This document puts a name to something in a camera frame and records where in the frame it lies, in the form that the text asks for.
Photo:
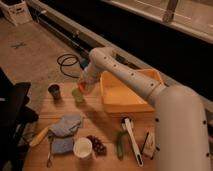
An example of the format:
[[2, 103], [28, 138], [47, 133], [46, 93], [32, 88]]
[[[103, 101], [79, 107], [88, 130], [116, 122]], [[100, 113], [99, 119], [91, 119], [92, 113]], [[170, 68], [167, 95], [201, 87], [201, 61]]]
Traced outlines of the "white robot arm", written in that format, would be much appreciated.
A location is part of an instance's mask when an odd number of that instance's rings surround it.
[[108, 71], [155, 109], [156, 171], [211, 171], [204, 104], [193, 89], [167, 86], [115, 59], [111, 47], [89, 52], [82, 80], [94, 84]]

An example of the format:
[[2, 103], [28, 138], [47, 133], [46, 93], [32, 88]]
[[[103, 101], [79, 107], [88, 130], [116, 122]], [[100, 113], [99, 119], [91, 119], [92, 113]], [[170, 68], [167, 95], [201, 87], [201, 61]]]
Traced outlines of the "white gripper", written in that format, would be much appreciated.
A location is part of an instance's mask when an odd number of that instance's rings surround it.
[[79, 85], [80, 83], [85, 83], [86, 90], [81, 93], [89, 94], [94, 89], [94, 86], [99, 81], [99, 79], [100, 71], [95, 67], [88, 66], [82, 71], [82, 74], [79, 80], [77, 81], [77, 85]]

